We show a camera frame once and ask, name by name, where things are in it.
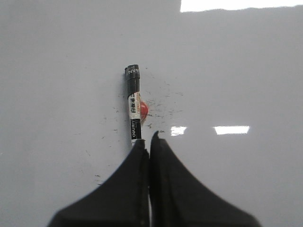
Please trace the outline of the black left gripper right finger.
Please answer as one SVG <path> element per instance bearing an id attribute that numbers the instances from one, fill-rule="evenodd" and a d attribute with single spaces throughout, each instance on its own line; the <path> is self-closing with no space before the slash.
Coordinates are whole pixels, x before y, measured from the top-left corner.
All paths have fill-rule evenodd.
<path id="1" fill-rule="evenodd" d="M 150 150 L 153 227 L 259 227 L 251 214 L 204 186 L 156 131 Z"/>

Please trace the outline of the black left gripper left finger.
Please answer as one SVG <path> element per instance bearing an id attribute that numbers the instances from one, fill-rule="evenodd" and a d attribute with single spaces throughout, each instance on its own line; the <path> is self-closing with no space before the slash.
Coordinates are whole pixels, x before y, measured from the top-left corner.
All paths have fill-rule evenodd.
<path id="1" fill-rule="evenodd" d="M 120 167 L 97 189 L 59 210 L 50 227 L 147 227 L 149 154 L 137 140 Z"/>

